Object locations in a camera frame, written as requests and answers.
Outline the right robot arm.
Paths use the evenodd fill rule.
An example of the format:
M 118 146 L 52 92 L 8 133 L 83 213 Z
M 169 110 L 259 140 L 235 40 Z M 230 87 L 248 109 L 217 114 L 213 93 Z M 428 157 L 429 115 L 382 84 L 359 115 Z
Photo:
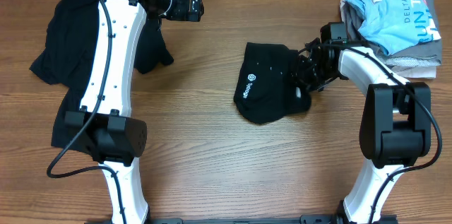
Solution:
M 359 128 L 362 169 L 350 193 L 332 215 L 304 215 L 301 223 L 397 223 L 381 213 L 402 174 L 416 170 L 428 154 L 431 91 L 411 83 L 379 61 L 365 42 L 348 39 L 344 23 L 328 23 L 307 43 L 290 75 L 305 92 L 321 91 L 337 78 L 352 81 L 365 96 Z

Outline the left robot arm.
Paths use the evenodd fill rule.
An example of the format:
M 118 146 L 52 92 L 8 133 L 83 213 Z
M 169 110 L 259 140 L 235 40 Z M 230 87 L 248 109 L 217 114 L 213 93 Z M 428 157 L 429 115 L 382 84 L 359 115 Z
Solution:
M 71 130 L 66 150 L 78 147 L 105 176 L 112 202 L 111 223 L 149 223 L 141 185 L 140 157 L 147 126 L 131 116 L 131 80 L 145 22 L 199 22 L 202 0 L 98 0 L 93 67 L 78 110 L 66 113 Z

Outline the black t-shirt with logo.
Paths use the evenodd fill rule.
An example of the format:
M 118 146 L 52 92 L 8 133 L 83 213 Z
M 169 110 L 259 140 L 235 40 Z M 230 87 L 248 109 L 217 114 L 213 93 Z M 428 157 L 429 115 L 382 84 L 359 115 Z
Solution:
M 290 64 L 297 51 L 285 45 L 246 44 L 234 103 L 250 122 L 266 124 L 306 112 L 311 96 L 292 82 Z

